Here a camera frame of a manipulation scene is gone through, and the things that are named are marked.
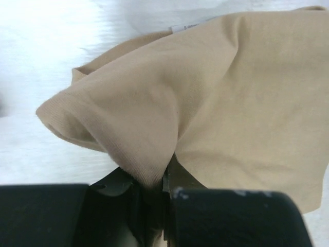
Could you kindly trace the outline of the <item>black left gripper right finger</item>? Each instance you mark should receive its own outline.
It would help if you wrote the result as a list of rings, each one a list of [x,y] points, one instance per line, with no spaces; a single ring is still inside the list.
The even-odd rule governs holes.
[[[208,189],[172,157],[162,194],[168,246],[308,246],[303,217],[284,193]]]

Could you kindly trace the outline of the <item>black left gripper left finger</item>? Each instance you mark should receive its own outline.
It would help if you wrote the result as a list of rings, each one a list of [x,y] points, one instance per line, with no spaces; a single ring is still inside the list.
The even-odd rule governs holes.
[[[92,185],[4,185],[1,246],[143,246],[139,195],[120,168]]]

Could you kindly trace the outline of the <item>beige t shirt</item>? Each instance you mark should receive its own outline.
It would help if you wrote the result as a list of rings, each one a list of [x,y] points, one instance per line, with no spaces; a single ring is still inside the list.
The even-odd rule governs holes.
[[[146,187],[172,156],[205,186],[319,208],[328,165],[328,11],[223,15],[124,42],[36,111]]]

